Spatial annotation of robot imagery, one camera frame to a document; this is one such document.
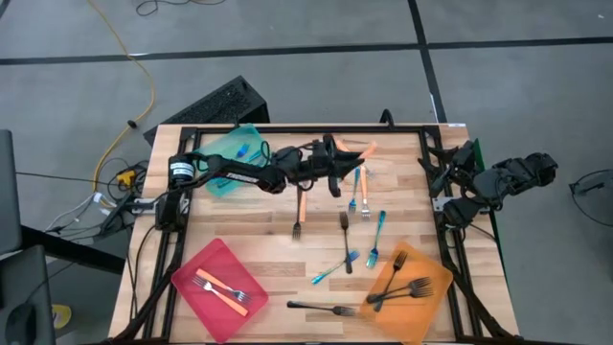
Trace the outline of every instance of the sticker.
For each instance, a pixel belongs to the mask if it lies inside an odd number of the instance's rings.
[[[255,177],[239,175],[239,174],[233,173],[233,172],[228,172],[226,177],[232,178],[232,179],[235,179],[235,180],[238,180],[238,181],[249,182],[249,183],[256,183],[256,182],[258,182],[258,179],[255,178]]]

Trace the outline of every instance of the plastic tray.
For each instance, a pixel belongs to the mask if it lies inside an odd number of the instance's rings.
[[[246,124],[232,130],[212,143],[197,149],[196,152],[202,154],[220,154],[227,159],[234,159],[242,163],[262,166],[265,163],[265,159],[261,153],[258,154],[262,141],[263,139],[258,130],[252,124]],[[242,157],[237,157],[237,152],[244,144],[249,145],[249,149]],[[207,165],[205,163],[201,163],[198,168],[204,170],[206,167]],[[214,196],[225,196],[243,184],[242,182],[227,178],[214,178],[207,182],[205,186]]]
[[[204,269],[227,286],[248,294],[252,300],[243,305],[246,316],[241,316],[212,292],[196,285],[195,272]],[[198,254],[172,275],[172,283],[218,343],[226,342],[253,315],[268,302],[268,294],[237,260],[230,248],[220,239],[212,240]],[[214,289],[234,299],[231,293],[214,286]]]
[[[453,275],[448,269],[420,253],[408,243],[400,242],[394,249],[392,259],[383,267],[369,294],[385,289],[394,271],[394,258],[400,250],[408,253],[407,259],[402,269],[396,273],[394,281],[390,284],[390,290],[405,287],[410,281],[417,278],[430,277],[434,294],[425,298],[391,299],[383,303],[380,312],[375,312],[374,305],[368,304],[365,300],[360,307],[360,315],[375,322],[383,332],[404,344],[421,344],[437,308],[451,285]],[[407,290],[394,294],[401,293],[407,293]]]

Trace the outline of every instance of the teal tray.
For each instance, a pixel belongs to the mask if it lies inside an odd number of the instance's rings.
[[[227,159],[234,159],[239,162],[262,167],[266,163],[260,152],[262,142],[263,139],[258,130],[252,124],[246,124],[234,129],[212,143],[197,149],[195,152],[202,154],[220,154]],[[245,144],[249,146],[247,151],[242,157],[238,157],[238,151]],[[200,163],[198,166],[198,169],[201,171],[206,168],[206,163]],[[214,196],[225,196],[244,184],[243,182],[227,178],[214,178],[207,182],[205,187]]]

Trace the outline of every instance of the orange tray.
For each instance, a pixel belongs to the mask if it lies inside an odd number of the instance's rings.
[[[431,260],[408,243],[400,242],[369,294],[379,293],[385,289],[394,272],[394,258],[401,250],[407,252],[407,259],[402,269],[396,273],[389,290],[406,287],[410,281],[417,278],[430,277],[434,294],[425,298],[403,297],[387,300],[380,312],[375,312],[373,309],[375,305],[368,304],[365,299],[360,307],[360,315],[376,323],[383,332],[398,341],[405,344],[421,344],[439,304],[451,285],[453,275],[441,264]],[[393,295],[405,293],[408,293],[407,289],[394,292]]]

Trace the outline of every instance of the yellow cable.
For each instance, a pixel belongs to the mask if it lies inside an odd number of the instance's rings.
[[[104,23],[106,23],[106,26],[108,26],[108,29],[111,31],[111,33],[113,33],[113,35],[115,36],[115,39],[117,39],[117,43],[119,43],[119,45],[122,47],[122,50],[124,51],[125,57],[129,60],[131,60],[132,62],[136,63],[136,65],[143,71],[143,73],[145,73],[145,75],[147,76],[147,79],[149,81],[149,84],[151,86],[151,102],[149,103],[149,105],[147,106],[147,108],[145,109],[145,111],[143,111],[143,113],[141,113],[141,115],[137,116],[133,121],[134,122],[138,122],[141,119],[143,119],[147,114],[149,114],[149,112],[151,111],[151,108],[153,107],[153,104],[155,103],[155,84],[153,83],[153,78],[151,77],[151,74],[149,73],[149,71],[147,70],[147,68],[145,68],[145,66],[143,66],[143,64],[141,64],[141,62],[139,62],[136,58],[134,58],[133,56],[131,56],[128,52],[127,52],[127,48],[125,47],[124,43],[122,42],[122,39],[119,38],[119,35],[117,34],[117,32],[115,31],[115,29],[113,29],[113,26],[111,25],[111,23],[108,21],[108,19],[106,18],[106,16],[104,15],[104,13],[102,13],[102,11],[100,11],[100,9],[96,6],[96,4],[93,2],[93,0],[87,0],[87,3],[94,9],[96,10],[96,12],[100,15],[100,17],[102,18],[102,20],[104,20]],[[108,157],[108,155],[111,153],[112,150],[115,149],[115,147],[117,146],[117,144],[122,140],[122,138],[124,137],[124,135],[130,130],[130,126],[125,126],[124,130],[122,130],[121,133],[119,133],[119,135],[117,136],[117,138],[115,138],[115,141],[113,141],[113,143],[108,147],[108,149],[106,149],[106,151],[104,152],[104,154],[102,155],[100,161],[98,162],[98,165],[96,166],[96,170],[94,172],[94,182],[92,182],[92,189],[93,192],[96,192],[98,190],[98,178],[100,176],[100,169],[102,164],[104,163],[104,160],[106,159],[106,157]],[[104,206],[109,207],[110,205],[105,204],[104,202],[102,203]]]

